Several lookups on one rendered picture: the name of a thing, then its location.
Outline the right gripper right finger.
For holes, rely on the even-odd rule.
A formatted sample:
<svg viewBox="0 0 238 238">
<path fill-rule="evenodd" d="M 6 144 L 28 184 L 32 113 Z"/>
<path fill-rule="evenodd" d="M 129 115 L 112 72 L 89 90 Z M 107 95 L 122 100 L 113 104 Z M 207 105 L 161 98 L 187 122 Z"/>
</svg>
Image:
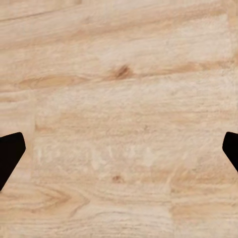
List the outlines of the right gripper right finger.
<svg viewBox="0 0 238 238">
<path fill-rule="evenodd" d="M 238 134 L 227 132 L 222 149 L 238 172 Z"/>
</svg>

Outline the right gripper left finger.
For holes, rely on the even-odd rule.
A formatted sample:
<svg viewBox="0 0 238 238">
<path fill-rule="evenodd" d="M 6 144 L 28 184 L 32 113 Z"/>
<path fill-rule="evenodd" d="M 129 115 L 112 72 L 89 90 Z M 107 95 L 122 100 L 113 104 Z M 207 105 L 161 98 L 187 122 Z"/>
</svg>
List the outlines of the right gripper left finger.
<svg viewBox="0 0 238 238">
<path fill-rule="evenodd" d="M 21 132 L 0 138 L 0 192 L 25 151 Z"/>
</svg>

